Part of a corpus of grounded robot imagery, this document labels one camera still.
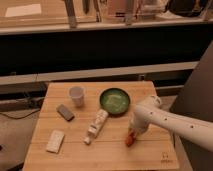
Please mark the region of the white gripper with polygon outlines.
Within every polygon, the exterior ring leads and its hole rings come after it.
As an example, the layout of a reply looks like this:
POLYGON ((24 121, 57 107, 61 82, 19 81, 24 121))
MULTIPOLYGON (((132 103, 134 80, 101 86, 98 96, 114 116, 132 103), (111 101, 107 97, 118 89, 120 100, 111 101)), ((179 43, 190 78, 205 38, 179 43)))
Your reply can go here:
POLYGON ((138 136, 148 130, 149 123, 141 119, 137 115, 133 115, 129 122, 129 132, 133 136, 138 136))

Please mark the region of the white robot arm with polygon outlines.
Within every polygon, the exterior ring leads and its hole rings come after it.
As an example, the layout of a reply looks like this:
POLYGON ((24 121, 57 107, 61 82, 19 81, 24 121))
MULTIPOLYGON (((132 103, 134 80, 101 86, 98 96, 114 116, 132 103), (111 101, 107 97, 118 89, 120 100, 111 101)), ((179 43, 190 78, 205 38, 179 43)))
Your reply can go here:
POLYGON ((150 124, 154 124, 213 152, 213 122, 167 112, 161 109, 161 104, 157 95, 137 103, 129 123, 130 130, 134 134, 143 134, 150 124))

